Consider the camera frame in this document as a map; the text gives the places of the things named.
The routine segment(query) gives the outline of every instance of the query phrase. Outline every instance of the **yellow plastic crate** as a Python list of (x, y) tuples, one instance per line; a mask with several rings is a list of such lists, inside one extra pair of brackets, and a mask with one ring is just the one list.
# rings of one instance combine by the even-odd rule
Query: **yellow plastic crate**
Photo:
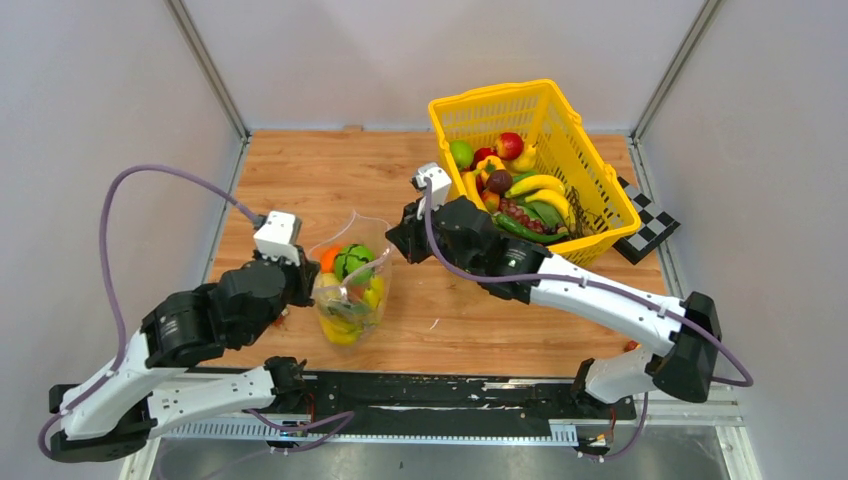
[(570, 262), (588, 266), (621, 237), (639, 230), (641, 220), (615, 169), (604, 163), (556, 83), (535, 80), (470, 90), (430, 102), (430, 119), (439, 141), (441, 166), (453, 186), (448, 200), (465, 195), (459, 170), (450, 154), (453, 140), (465, 140), (476, 150), (490, 147), (503, 132), (515, 132), (526, 145), (536, 145), (539, 173), (553, 175), (574, 187), (583, 208), (595, 214), (594, 235), (548, 248)]

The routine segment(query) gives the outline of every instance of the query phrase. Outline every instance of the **bag of fruit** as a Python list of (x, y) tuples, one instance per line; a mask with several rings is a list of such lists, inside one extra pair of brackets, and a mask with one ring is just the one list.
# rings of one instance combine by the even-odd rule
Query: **bag of fruit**
[(386, 240), (389, 227), (353, 212), (339, 233), (306, 254), (321, 263), (312, 296), (321, 330), (333, 344), (353, 345), (383, 318), (394, 248)]

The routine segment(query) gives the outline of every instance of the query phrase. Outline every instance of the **checkerboard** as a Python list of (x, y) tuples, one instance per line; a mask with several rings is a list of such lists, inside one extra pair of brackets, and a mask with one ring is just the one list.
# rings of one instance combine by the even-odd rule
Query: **checkerboard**
[(668, 238), (680, 223), (660, 209), (635, 185), (630, 185), (621, 177), (618, 177), (618, 183), (624, 187), (625, 193), (636, 207), (639, 218), (642, 219), (642, 227), (633, 235), (619, 239), (614, 247), (630, 263), (636, 265)]

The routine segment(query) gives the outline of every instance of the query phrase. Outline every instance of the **wall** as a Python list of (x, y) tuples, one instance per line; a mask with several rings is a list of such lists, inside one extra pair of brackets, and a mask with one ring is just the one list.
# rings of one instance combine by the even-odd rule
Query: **wall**
[(844, 2), (728, 1), (644, 142), (686, 282), (754, 375), (738, 395), (768, 479), (848, 467), (846, 21)]
[(427, 103), (549, 77), (635, 126), (702, 0), (186, 0), (251, 128), (430, 127)]
[[(116, 349), (97, 223), (111, 179), (162, 162), (225, 186), (238, 143), (164, 2), (0, 3), (0, 465), (3, 478), (115, 478), (120, 462), (44, 459), (47, 390)], [(140, 174), (109, 244), (129, 329), (200, 279), (222, 203)]]

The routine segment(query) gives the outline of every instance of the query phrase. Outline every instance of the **wood surface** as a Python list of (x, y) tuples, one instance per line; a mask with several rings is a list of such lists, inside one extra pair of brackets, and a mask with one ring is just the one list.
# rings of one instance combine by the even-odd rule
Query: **wood surface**
[[(595, 135), (592, 141), (606, 162), (635, 182), (624, 137)], [(418, 197), (410, 177), (437, 160), (433, 133), (261, 131), (251, 141), (236, 196), (257, 213), (300, 216), (299, 244), (308, 250), (333, 236), (353, 209), (397, 223), (403, 206)], [(252, 234), (233, 209), (210, 280), (250, 259)], [(269, 327), (255, 345), (210, 364), (252, 367), (281, 355), (307, 359), (313, 370), (574, 376), (581, 361), (618, 355), (628, 341), (569, 313), (492, 297), (433, 258), (408, 265), (395, 252), (392, 269), (382, 324), (356, 346), (330, 344), (312, 309), (291, 308), (282, 325)], [(610, 250), (590, 270), (665, 293), (653, 254), (633, 266)]]

